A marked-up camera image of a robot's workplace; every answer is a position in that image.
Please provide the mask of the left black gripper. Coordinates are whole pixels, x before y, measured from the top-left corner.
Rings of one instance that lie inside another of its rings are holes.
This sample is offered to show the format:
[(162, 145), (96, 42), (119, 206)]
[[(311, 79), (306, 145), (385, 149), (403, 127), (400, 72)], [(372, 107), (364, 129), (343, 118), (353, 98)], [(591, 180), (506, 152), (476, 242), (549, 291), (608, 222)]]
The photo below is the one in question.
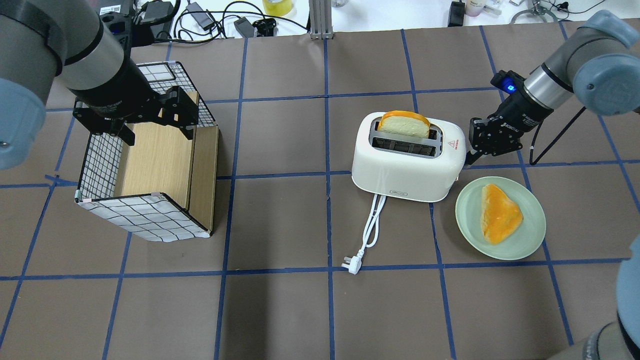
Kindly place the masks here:
[(188, 141), (192, 141), (195, 127), (199, 123), (199, 107), (198, 100), (191, 95), (197, 93), (188, 93), (180, 86), (172, 86), (162, 94), (151, 91), (149, 98), (122, 115), (107, 115), (76, 98), (73, 116), (92, 135), (108, 134), (118, 137), (129, 146), (135, 145), (135, 133), (128, 124), (154, 123), (171, 126), (179, 129)]

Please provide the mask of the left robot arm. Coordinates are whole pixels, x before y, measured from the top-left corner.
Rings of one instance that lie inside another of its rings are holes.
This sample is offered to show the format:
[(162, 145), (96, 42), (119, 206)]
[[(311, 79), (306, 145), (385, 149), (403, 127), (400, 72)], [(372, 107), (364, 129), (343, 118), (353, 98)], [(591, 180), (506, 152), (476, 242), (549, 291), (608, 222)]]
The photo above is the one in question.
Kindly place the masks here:
[(151, 28), (171, 14), (98, 14), (84, 0), (3, 0), (0, 13), (2, 169), (28, 158), (56, 77), (76, 97), (74, 117), (93, 135), (134, 146), (128, 125), (155, 123), (194, 138), (198, 104), (179, 86), (154, 91), (130, 57), (131, 48), (155, 41)]

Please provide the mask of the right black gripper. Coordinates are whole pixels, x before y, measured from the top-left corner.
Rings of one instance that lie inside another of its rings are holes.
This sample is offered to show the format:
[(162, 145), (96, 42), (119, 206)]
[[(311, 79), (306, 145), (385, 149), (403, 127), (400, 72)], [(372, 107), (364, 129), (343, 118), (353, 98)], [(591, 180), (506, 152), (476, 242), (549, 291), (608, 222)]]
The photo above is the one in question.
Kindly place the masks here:
[(465, 166), (480, 158), (521, 150), (521, 137), (543, 121), (543, 107), (524, 92), (510, 94), (487, 118), (470, 119)]

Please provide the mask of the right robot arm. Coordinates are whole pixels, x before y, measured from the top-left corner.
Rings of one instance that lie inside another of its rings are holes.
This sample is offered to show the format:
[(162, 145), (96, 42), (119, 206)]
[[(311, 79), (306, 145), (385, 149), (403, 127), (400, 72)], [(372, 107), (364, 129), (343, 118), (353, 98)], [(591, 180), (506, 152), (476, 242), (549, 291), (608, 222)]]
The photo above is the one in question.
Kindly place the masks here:
[[(528, 77), (498, 71), (491, 84), (507, 93), (496, 112), (472, 118), (465, 164), (520, 150), (524, 133), (537, 130), (571, 96), (599, 116), (639, 112), (639, 33), (608, 10), (597, 11)], [(639, 240), (622, 260), (615, 285), (617, 319), (553, 356), (555, 360), (639, 358)]]

